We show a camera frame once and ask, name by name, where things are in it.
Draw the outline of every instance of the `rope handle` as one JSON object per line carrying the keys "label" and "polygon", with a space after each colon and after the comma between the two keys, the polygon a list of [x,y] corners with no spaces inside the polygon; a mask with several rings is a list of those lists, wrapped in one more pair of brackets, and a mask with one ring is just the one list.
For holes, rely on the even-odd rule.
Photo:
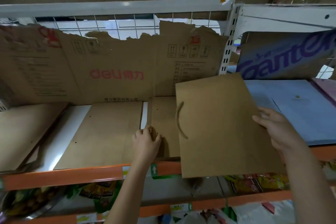
{"label": "rope handle", "polygon": [[182,101],[182,102],[178,105],[178,107],[176,108],[175,120],[176,120],[176,125],[177,125],[177,128],[178,128],[178,130],[179,130],[181,136],[184,137],[185,139],[188,139],[188,137],[186,136],[186,134],[183,133],[183,131],[182,131],[182,129],[181,129],[181,126],[180,126],[180,121],[179,121],[179,115],[180,115],[180,111],[181,111],[183,105],[184,105],[184,102]]}

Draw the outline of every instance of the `metal bowl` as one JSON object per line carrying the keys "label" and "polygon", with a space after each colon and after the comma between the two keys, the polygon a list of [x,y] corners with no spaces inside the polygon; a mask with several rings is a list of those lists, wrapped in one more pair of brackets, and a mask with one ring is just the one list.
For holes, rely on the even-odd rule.
{"label": "metal bowl", "polygon": [[5,211],[9,209],[12,203],[15,200],[15,190],[4,192],[2,194],[1,199],[1,213],[0,213],[0,223],[4,222],[5,220],[31,220],[36,217],[41,216],[42,214],[46,213],[48,210],[53,208],[64,196],[65,196],[66,186],[59,187],[58,191],[54,195],[54,197],[49,200],[45,205],[41,208],[37,209],[36,211],[29,213],[27,215],[21,216],[6,216]]}

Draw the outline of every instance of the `orange shelf edge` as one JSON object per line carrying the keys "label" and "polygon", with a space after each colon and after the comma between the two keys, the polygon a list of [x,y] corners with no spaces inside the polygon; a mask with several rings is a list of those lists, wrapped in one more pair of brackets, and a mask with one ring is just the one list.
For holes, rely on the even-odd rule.
{"label": "orange shelf edge", "polygon": [[[336,145],[316,146],[311,147],[311,150],[318,160],[328,161],[336,159]],[[155,163],[157,164],[158,175],[173,175],[182,173],[180,162],[157,161]],[[106,180],[122,180],[123,166],[129,166],[129,164],[11,174],[4,175],[2,180],[6,191]]]}
{"label": "orange shelf edge", "polygon": [[[330,183],[331,187],[336,186],[336,182]],[[292,199],[292,193],[289,190],[275,191],[275,192],[265,192],[244,196],[235,196],[228,198],[229,206],[239,206],[247,203],[253,202],[268,202],[268,201],[282,201]],[[209,199],[202,201],[193,201],[192,202],[192,210],[193,211],[201,211],[205,209],[220,209],[226,206],[225,198],[218,199]],[[140,208],[140,218],[149,217],[149,216],[158,216],[162,214],[170,213],[170,204],[165,205],[152,205],[152,206],[143,206]],[[36,219],[32,219],[29,224],[75,224],[76,216],[81,214],[90,214],[90,213],[79,213],[79,214],[71,214],[71,215],[59,215],[59,216],[51,216],[51,217],[40,217]],[[97,214],[97,220],[102,220],[102,214]],[[8,221],[7,224],[20,224],[23,221]]]}

